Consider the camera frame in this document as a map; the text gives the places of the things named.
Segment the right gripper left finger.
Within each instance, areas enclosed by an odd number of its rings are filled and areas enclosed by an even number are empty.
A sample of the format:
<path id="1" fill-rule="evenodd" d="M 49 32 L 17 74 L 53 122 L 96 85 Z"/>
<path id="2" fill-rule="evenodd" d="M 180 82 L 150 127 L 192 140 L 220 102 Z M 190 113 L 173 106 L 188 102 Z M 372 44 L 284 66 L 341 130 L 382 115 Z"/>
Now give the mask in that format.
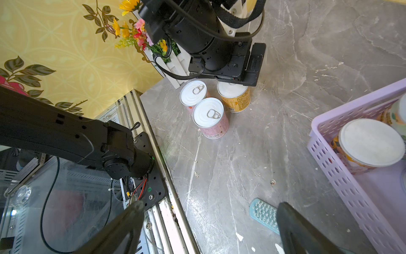
<path id="1" fill-rule="evenodd" d="M 122 214 L 94 238 L 75 251 L 76 254 L 113 254 L 125 243 L 123 253 L 135 254 L 144 222 L 144 203 L 130 204 Z"/>

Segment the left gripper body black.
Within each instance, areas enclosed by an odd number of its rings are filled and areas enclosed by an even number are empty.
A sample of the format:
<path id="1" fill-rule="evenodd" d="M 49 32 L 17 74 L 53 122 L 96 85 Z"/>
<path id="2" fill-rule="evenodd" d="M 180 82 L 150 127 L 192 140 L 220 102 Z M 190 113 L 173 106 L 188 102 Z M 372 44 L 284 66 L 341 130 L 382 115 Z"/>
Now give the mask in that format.
<path id="1" fill-rule="evenodd" d="M 191 55 L 189 73 L 198 78 L 255 87 L 266 52 L 265 43 L 213 39 L 201 52 Z"/>

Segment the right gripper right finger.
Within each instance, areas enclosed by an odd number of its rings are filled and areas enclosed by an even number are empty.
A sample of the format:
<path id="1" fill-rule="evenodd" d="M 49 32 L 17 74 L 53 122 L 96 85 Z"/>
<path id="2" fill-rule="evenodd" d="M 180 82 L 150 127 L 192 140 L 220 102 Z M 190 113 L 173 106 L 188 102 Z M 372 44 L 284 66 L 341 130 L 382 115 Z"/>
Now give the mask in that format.
<path id="1" fill-rule="evenodd" d="M 341 254 L 342 250 L 325 237 L 287 202 L 277 208 L 277 223 L 286 254 Z"/>

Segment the pull-tab can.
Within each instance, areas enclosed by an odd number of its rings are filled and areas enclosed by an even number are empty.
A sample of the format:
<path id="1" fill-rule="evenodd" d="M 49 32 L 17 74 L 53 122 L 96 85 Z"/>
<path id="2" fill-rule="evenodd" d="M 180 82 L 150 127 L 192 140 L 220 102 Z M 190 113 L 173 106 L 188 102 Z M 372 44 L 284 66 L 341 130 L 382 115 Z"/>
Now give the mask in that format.
<path id="1" fill-rule="evenodd" d="M 251 103 L 251 92 L 248 86 L 219 82 L 217 90 L 224 107 L 231 113 L 239 113 L 247 109 Z"/>
<path id="2" fill-rule="evenodd" d="M 207 85 L 200 80 L 193 80 L 187 83 L 179 95 L 182 105 L 190 115 L 192 115 L 196 105 L 207 97 L 209 97 Z"/>
<path id="3" fill-rule="evenodd" d="M 192 118 L 203 135 L 211 140 L 223 137 L 229 128 L 224 106 L 214 97 L 205 98 L 199 102 L 193 110 Z"/>

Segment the purple plastic basket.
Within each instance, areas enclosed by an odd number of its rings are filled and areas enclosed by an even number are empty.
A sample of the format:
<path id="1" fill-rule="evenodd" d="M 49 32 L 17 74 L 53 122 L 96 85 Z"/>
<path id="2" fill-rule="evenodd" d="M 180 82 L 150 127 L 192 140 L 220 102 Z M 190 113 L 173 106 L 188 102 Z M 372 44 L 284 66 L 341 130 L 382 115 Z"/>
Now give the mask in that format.
<path id="1" fill-rule="evenodd" d="M 402 79 L 317 116 L 311 123 L 307 146 L 380 254 L 406 252 L 406 162 L 353 175 L 330 142 L 346 123 L 376 118 L 405 92 L 406 81 Z"/>

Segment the small orange can white lid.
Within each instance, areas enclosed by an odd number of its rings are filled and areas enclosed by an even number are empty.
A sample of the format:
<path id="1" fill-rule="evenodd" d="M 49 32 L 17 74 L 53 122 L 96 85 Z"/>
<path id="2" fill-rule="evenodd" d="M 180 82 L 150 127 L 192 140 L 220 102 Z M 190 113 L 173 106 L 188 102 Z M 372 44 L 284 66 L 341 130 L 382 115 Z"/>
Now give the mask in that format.
<path id="1" fill-rule="evenodd" d="M 331 147 L 353 175 L 392 166 L 406 152 L 401 135 L 374 119 L 348 122 L 333 138 Z"/>

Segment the green label can white lid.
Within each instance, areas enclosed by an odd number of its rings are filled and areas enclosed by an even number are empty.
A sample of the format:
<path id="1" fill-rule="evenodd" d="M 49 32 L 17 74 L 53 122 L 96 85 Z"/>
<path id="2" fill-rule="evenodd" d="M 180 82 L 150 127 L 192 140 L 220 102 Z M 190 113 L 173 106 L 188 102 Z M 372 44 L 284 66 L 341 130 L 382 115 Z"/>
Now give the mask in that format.
<path id="1" fill-rule="evenodd" d="M 391 126 L 406 141 L 406 95 L 403 94 L 376 119 Z"/>

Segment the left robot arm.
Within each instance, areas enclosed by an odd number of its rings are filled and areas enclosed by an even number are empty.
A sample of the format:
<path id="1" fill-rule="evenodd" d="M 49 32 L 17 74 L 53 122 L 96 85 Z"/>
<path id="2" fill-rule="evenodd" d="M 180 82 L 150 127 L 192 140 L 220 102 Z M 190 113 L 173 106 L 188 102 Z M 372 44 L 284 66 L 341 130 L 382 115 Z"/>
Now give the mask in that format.
<path id="1" fill-rule="evenodd" d="M 124 1 L 123 14 L 138 12 L 141 20 L 132 26 L 119 25 L 110 8 L 86 7 L 89 20 L 106 39 L 109 32 L 122 45 L 139 48 L 161 46 L 154 58 L 168 58 L 172 43 L 189 55 L 189 75 L 166 74 L 176 80 L 215 79 L 255 86 L 266 50 L 253 43 L 253 33 L 226 33 L 255 19 L 264 20 L 265 2 L 256 1 L 248 17 L 232 14 L 234 1 Z M 154 167 L 154 157 L 133 143 L 132 130 L 112 121 L 92 120 L 62 106 L 32 98 L 8 84 L 14 78 L 34 85 L 39 76 L 51 74 L 42 65 L 24 66 L 21 58 L 7 61 L 1 69 L 1 144 L 64 158 L 91 169 L 107 172 L 112 179 L 141 178 Z"/>

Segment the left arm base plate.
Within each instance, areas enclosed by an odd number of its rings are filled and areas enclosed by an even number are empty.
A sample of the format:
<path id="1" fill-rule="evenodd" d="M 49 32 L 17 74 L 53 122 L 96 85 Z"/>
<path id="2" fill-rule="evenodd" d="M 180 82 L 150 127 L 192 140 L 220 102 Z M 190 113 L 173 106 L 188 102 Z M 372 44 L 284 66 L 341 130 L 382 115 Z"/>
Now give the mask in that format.
<path id="1" fill-rule="evenodd" d="M 158 163 L 150 138 L 146 132 L 141 132 L 134 138 L 135 148 L 146 152 L 154 161 L 152 170 L 141 178 L 134 178 L 136 187 L 139 187 L 135 193 L 134 199 L 137 201 L 142 194 L 140 201 L 143 202 L 144 210 L 147 211 L 164 199 L 167 194 L 167 187 L 163 178 L 161 167 Z"/>

